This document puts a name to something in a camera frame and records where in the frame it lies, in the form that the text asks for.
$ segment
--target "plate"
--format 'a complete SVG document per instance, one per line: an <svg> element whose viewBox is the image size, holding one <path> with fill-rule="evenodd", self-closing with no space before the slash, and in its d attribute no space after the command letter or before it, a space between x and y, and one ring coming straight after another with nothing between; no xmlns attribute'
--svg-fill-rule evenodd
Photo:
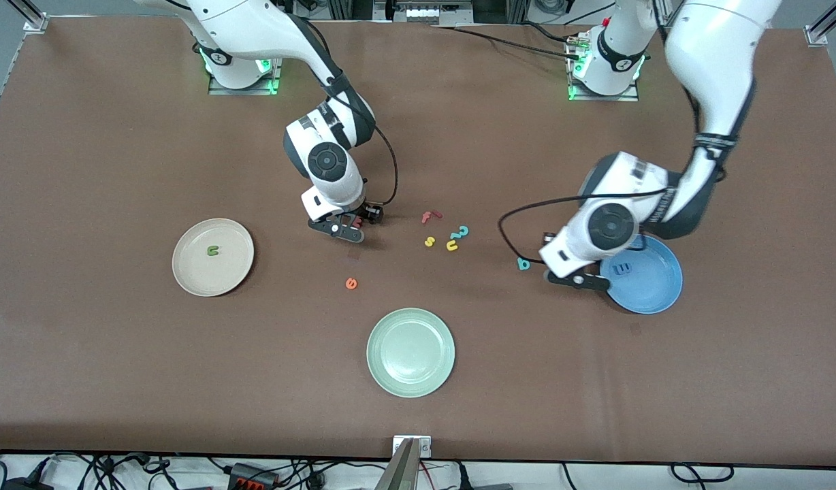
<svg viewBox="0 0 836 490"><path fill-rule="evenodd" d="M420 308L392 311L366 342L366 363L380 387L398 397L433 393L455 366L455 339L439 316Z"/></svg>
<svg viewBox="0 0 836 490"><path fill-rule="evenodd" d="M675 304L684 285L679 259L660 240L644 236L644 250L624 250L599 263L609 280L609 295L629 311L654 314ZM633 242L639 248L642 239Z"/></svg>
<svg viewBox="0 0 836 490"><path fill-rule="evenodd" d="M253 260L254 243L246 227L213 218L191 227L176 243L173 276L192 295L216 297L240 285Z"/></svg>

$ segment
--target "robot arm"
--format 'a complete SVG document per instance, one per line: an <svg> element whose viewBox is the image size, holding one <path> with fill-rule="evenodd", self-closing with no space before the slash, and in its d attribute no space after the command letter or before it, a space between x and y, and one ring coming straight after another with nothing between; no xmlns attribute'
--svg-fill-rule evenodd
<svg viewBox="0 0 836 490"><path fill-rule="evenodd" d="M197 16L191 11L191 7L184 3L184 0L134 0L134 2L150 7L152 9L166 10L176 15L185 25L191 36L197 41L200 49L200 56L206 62L206 69L210 72L219 84L230 89L242 89L252 86L263 75L269 72L269 68L262 68L253 59L234 58L231 53L225 52L212 39L203 26L200 25Z"/></svg>
<svg viewBox="0 0 836 490"><path fill-rule="evenodd" d="M687 0L666 42L671 71L705 113L682 174L640 161L626 152L602 158L580 195L573 219L540 249L558 278L612 257L630 246L639 226L664 239L692 233L708 205L726 156L754 96L754 51L780 0Z"/></svg>
<svg viewBox="0 0 836 490"><path fill-rule="evenodd" d="M309 65L327 99L285 129L285 154L313 186L302 196L309 226L360 242L355 217L381 220L381 206L368 204L361 173L347 152L368 142L375 118L342 69L297 16L268 0L136 0L175 13L188 26L206 64L228 88L250 86L265 72L257 59L299 59ZM341 216L351 214L350 223Z"/></svg>

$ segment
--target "beige plate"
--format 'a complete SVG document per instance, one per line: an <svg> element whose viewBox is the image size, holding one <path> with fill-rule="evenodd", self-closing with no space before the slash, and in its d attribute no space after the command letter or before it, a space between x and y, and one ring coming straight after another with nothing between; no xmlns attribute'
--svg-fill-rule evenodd
<svg viewBox="0 0 836 490"><path fill-rule="evenodd" d="M253 259L254 243L246 227L213 218L191 227L176 243L173 276L192 295L216 297L243 282Z"/></svg>

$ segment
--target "table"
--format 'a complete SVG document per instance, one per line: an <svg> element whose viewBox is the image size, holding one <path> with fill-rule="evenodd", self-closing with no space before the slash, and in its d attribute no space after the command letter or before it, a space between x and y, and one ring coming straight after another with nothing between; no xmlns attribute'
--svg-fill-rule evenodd
<svg viewBox="0 0 836 490"><path fill-rule="evenodd" d="M0 103L0 448L386 457L394 434L430 434L437 458L836 465L826 50L767 32L730 176L669 242L683 294L635 316L519 271L496 219L576 193L618 150L684 167L691 114L656 40L639 103L588 103L550 56L425 25L319 28L400 164L359 246L306 226L309 183L282 150L323 97L305 65L285 62L274 97L212 97L174 18L54 18L25 40ZM387 195L378 137L352 155ZM515 243L535 252L566 206L512 219ZM421 225L430 208L444 219ZM191 297L170 255L210 217L250 230L256 264L231 294ZM458 251L423 245L460 225ZM366 369L372 326L409 306L457 347L419 399Z"/></svg>

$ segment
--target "green plate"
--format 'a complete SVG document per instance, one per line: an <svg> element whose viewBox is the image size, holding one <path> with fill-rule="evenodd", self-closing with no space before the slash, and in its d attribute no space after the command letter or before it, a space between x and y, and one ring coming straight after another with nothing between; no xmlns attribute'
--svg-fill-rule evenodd
<svg viewBox="0 0 836 490"><path fill-rule="evenodd" d="M372 378L388 393L423 397L449 378L455 366L455 339L430 311L392 311L369 334L366 363Z"/></svg>

